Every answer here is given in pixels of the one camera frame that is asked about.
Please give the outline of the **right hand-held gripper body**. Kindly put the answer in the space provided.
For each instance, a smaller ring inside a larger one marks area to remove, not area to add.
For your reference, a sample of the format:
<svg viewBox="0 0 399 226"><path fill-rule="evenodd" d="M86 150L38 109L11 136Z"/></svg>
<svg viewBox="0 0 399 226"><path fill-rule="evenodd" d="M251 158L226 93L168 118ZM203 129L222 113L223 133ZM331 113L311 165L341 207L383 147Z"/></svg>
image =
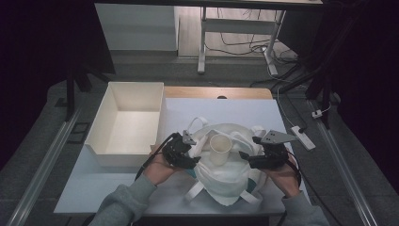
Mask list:
<svg viewBox="0 0 399 226"><path fill-rule="evenodd" d="M274 170L282 167L289 159L286 142L296 140L295 136L270 130L262 137L263 155L251 156L250 167L252 169Z"/></svg>

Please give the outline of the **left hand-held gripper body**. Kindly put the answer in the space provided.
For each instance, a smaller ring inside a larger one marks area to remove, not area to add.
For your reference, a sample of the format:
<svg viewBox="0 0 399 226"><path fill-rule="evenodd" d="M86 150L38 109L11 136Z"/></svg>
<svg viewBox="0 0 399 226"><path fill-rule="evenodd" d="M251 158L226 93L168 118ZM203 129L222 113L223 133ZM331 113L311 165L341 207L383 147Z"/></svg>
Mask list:
<svg viewBox="0 0 399 226"><path fill-rule="evenodd" d="M192 170L195 166L188 166L186 160L190 157L188 151L197 142L190 136L187 130L183 133L173 133L167 139L166 145L162 148L162 154L167 162L177 168Z"/></svg>

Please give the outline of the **white paper cup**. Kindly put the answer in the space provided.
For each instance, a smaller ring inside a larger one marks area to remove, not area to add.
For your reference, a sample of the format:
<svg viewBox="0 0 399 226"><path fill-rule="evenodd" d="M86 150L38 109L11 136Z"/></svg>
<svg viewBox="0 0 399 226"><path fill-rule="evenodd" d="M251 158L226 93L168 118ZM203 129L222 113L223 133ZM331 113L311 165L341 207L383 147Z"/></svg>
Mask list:
<svg viewBox="0 0 399 226"><path fill-rule="evenodd" d="M216 166L224 165L232 147L231 139L224 135L214 135L210 139L210 147L210 161Z"/></svg>

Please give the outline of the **white tote bag coloured shapes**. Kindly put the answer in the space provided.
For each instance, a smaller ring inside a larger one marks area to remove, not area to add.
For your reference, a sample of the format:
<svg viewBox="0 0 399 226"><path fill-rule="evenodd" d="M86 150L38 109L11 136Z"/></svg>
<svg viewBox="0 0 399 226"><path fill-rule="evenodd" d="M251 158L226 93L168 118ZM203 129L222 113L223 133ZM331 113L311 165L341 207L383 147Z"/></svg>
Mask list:
<svg viewBox="0 0 399 226"><path fill-rule="evenodd" d="M239 155L239 152L244 152L255 156L261 152L261 147L252 141L252 137L263 137L266 134L261 125L251 128L235 123L209 125L203 117L196 117L187 126L187 131L197 142L188 151L189 156L200 156L199 162L191 171L196 183L185 194L188 201L194 200L202 190L224 206L233 205L239 200L254 205L263 201L259 190L264 186L267 176L259 169L252 169ZM227 136L232 142L227 162L222 166L214 165L209 159L210 139L214 135Z"/></svg>

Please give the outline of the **white box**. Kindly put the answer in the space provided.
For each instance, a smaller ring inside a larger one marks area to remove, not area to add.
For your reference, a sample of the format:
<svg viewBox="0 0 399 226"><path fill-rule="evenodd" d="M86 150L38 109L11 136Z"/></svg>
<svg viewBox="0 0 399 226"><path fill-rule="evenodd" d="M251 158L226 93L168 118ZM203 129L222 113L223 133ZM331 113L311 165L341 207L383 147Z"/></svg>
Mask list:
<svg viewBox="0 0 399 226"><path fill-rule="evenodd" d="M139 167L165 136L162 82L110 82L85 146L104 167Z"/></svg>

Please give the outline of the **person's left hand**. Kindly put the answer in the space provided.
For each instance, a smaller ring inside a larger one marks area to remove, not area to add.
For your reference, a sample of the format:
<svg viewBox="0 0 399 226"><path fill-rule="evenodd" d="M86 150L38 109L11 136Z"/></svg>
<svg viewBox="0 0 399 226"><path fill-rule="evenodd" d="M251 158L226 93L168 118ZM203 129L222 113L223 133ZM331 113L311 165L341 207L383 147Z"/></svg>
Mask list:
<svg viewBox="0 0 399 226"><path fill-rule="evenodd" d="M161 154L158 154L143 174L155 185L164 183L173 173L182 171L181 168L171 166Z"/></svg>

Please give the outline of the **person's right hand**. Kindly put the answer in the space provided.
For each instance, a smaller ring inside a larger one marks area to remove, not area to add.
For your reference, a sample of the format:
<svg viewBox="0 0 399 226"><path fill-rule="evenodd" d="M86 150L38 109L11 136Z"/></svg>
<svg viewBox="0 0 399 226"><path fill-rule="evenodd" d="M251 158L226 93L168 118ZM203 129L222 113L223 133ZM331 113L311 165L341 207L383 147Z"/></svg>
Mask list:
<svg viewBox="0 0 399 226"><path fill-rule="evenodd" d="M295 170L289 164L278 169L263 169L263 172L283 192L286 198L292 198L300 193Z"/></svg>

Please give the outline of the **white power strip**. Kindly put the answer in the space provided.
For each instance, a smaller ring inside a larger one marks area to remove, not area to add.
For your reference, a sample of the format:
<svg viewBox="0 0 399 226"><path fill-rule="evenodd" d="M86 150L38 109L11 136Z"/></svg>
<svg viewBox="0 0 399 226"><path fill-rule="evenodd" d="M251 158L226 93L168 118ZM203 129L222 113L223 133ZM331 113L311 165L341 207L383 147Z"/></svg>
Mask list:
<svg viewBox="0 0 399 226"><path fill-rule="evenodd" d="M304 132L300 132L300 128L298 126L293 126L291 131L308 151L315 149L314 143Z"/></svg>

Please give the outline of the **white table mat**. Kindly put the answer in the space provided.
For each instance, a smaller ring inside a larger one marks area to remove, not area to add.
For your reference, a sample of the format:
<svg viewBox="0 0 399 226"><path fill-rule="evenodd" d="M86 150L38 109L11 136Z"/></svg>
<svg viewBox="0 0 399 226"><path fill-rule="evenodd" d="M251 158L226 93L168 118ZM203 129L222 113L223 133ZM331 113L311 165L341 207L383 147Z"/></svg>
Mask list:
<svg viewBox="0 0 399 226"><path fill-rule="evenodd" d="M236 123L246 128L261 125L265 129L285 130L278 106L274 100L232 100L167 98L165 136L181 132L196 117L203 117L210 124ZM85 146L76 161L64 191L56 205L58 214L90 214L100 207L102 200L117 186L130 185L139 167L104 167ZM202 190L194 200L185 194L196 180L185 171L173 174L151 195L147 216L190 215L274 215L284 212L283 193L271 182L265 181L259 193L259 205L239 200L231 206L217 203Z"/></svg>

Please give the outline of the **wooden table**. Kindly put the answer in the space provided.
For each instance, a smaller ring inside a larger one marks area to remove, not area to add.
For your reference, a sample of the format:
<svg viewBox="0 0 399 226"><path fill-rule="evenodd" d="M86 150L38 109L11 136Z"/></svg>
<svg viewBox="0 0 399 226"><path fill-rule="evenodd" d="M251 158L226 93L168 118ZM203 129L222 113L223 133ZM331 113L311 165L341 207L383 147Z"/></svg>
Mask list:
<svg viewBox="0 0 399 226"><path fill-rule="evenodd" d="M176 87L166 86L167 98L210 98L220 96L227 99L272 99L269 89L258 88L221 88L221 87Z"/></svg>

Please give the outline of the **black stand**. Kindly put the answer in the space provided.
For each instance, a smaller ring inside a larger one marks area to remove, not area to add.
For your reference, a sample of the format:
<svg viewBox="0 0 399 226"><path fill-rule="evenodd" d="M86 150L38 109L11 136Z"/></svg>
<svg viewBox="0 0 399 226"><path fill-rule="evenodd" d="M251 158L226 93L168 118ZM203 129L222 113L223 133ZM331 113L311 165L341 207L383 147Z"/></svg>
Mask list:
<svg viewBox="0 0 399 226"><path fill-rule="evenodd" d="M330 109L330 94L331 94L331 79L333 72L333 62L336 58L338 47L331 47L325 58L321 61L319 66L303 75L290 84L283 86L278 89L278 93L285 93L293 88L303 85L305 82L311 81L309 84L305 96L308 100L315 100L319 94L322 94L322 123L326 128L329 128L328 124L328 111Z"/></svg>
<svg viewBox="0 0 399 226"><path fill-rule="evenodd" d="M88 76L92 74L101 81L108 83L111 79L100 71L94 69L88 64L81 64L67 75L67 116L65 121L69 121L75 110L74 103L74 85L77 85L80 91L91 91L92 85Z"/></svg>

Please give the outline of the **black floor plate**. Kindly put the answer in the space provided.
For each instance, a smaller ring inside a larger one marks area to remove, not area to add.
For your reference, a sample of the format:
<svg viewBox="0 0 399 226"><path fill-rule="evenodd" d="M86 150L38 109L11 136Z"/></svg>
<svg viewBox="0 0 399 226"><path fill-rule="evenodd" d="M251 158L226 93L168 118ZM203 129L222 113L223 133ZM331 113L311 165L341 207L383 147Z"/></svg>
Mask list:
<svg viewBox="0 0 399 226"><path fill-rule="evenodd" d="M89 122L77 122L68 137L69 144L83 144L90 128Z"/></svg>

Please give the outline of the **white cabinet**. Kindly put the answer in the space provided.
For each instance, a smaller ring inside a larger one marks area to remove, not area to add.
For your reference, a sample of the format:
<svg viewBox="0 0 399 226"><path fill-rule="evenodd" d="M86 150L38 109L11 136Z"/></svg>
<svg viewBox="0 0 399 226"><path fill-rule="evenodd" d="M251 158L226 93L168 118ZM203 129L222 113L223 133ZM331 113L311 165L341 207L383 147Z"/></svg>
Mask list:
<svg viewBox="0 0 399 226"><path fill-rule="evenodd" d="M178 50L175 7L96 3L95 8L110 50Z"/></svg>

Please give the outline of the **metal rail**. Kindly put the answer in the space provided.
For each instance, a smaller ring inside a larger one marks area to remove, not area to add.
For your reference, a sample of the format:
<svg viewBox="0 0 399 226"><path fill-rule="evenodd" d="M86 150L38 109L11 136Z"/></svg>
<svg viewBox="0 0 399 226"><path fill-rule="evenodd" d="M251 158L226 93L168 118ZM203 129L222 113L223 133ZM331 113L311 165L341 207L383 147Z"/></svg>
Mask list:
<svg viewBox="0 0 399 226"><path fill-rule="evenodd" d="M378 226L375 215L367 202L363 192L361 191L352 170L349 168L342 151L336 142L335 137L331 131L325 126L320 118L315 119L318 129L327 145L330 155L335 163L338 172L343 179L345 187L353 200L359 217L364 226Z"/></svg>
<svg viewBox="0 0 399 226"><path fill-rule="evenodd" d="M77 119L82 112L82 107L76 108L75 112L72 113L71 117L61 124L56 137L51 143L46 155L43 157L39 168L36 170L32 180L30 181L27 189L23 196L18 202L14 209L10 219L6 226L24 226L27 218L39 197L53 167L70 135L72 128L74 127Z"/></svg>

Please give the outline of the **white desk frame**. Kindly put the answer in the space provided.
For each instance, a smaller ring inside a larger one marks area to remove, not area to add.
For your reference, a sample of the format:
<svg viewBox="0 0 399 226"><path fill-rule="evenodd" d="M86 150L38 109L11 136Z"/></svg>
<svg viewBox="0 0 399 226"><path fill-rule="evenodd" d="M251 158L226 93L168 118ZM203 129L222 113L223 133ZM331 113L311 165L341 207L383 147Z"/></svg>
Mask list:
<svg viewBox="0 0 399 226"><path fill-rule="evenodd" d="M284 10L278 10L274 21L251 21L234 19L214 19L207 17L207 7L201 8L200 14L200 43L198 74L205 73L205 38L207 33L232 33L232 34L254 34L269 35L270 42L262 48L263 56L267 63L270 74L278 74L275 63L272 59L272 51L278 37L280 26L285 15Z"/></svg>

